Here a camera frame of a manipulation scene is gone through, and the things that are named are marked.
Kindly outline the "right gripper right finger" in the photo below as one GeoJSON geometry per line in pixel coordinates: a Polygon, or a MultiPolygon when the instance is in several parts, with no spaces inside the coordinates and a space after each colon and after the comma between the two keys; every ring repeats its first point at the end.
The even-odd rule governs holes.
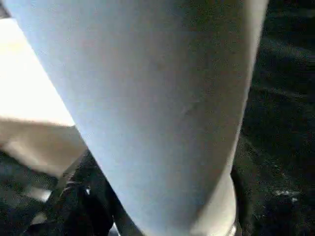
{"type": "Polygon", "coordinates": [[[270,182],[256,182],[232,172],[242,236],[313,236],[313,191],[274,189],[270,182]]]}

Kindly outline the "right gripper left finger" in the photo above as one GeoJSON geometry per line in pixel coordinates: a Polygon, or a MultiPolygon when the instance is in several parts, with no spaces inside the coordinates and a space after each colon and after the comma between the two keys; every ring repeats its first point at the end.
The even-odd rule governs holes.
{"type": "Polygon", "coordinates": [[[106,236],[114,224],[111,188],[91,152],[86,150],[52,191],[46,220],[28,227],[28,236],[106,236]]]}

